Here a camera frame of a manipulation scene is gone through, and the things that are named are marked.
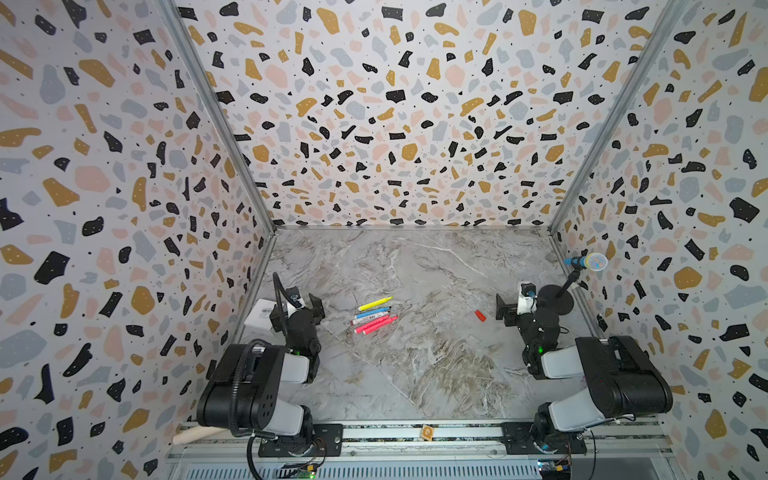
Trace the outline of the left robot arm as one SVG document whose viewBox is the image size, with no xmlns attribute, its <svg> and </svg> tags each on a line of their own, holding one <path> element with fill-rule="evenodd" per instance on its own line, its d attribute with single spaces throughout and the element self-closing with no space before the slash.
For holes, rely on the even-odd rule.
<svg viewBox="0 0 768 480">
<path fill-rule="evenodd" d="M 324 318 L 322 300 L 314 295 L 308 301 L 296 297 L 283 308 L 259 299 L 245 327 L 269 338 L 227 347 L 198 402 L 199 425 L 236 437 L 255 433 L 273 441 L 312 441 L 310 410 L 280 399 L 279 390 L 314 381 L 322 349 L 317 326 Z"/>
</svg>

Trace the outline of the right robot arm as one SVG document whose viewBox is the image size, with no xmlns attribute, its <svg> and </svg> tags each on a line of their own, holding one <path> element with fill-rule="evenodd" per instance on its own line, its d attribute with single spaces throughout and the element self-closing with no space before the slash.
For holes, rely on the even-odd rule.
<svg viewBox="0 0 768 480">
<path fill-rule="evenodd" d="M 533 291 L 520 292 L 515 303 L 497 296 L 495 317 L 518 330 L 522 361 L 535 379 L 585 381 L 580 391 L 538 407 L 522 439 L 539 451 L 561 453 L 591 427 L 671 410 L 671 387 L 632 337 L 577 337 L 561 348 L 559 314 L 539 306 Z"/>
</svg>

